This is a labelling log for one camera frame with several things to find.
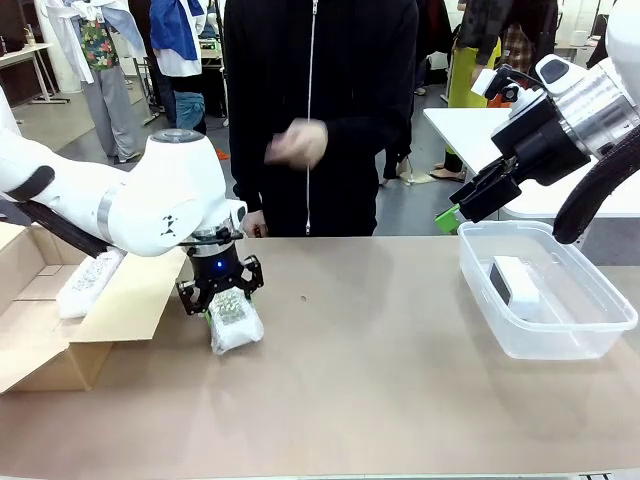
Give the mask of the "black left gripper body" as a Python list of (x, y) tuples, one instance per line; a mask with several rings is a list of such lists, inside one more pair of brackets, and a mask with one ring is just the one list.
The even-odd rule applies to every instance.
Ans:
[(245, 266), (238, 256), (235, 241), (240, 232), (219, 227), (213, 234), (194, 236), (189, 242), (189, 258), (199, 291), (224, 291), (232, 287), (247, 289)]

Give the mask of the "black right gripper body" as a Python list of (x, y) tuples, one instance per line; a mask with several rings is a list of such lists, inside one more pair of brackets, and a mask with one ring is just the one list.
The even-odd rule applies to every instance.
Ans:
[(509, 118), (493, 133), (492, 142), (501, 157), (512, 163), (509, 176), (517, 185), (535, 180), (550, 186), (590, 162), (590, 156), (563, 128), (548, 97)]

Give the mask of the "person's right hand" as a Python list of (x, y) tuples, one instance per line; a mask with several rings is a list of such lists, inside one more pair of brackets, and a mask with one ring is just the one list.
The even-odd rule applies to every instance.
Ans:
[(267, 238), (268, 229), (262, 210), (247, 213), (242, 220), (245, 234), (250, 238)]

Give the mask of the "person's left hand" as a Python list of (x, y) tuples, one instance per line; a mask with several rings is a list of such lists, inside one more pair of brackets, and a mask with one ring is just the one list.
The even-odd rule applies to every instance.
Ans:
[(296, 119), (287, 130), (273, 137), (265, 152), (267, 164), (284, 164), (293, 169), (313, 169), (324, 157), (328, 129), (323, 121)]

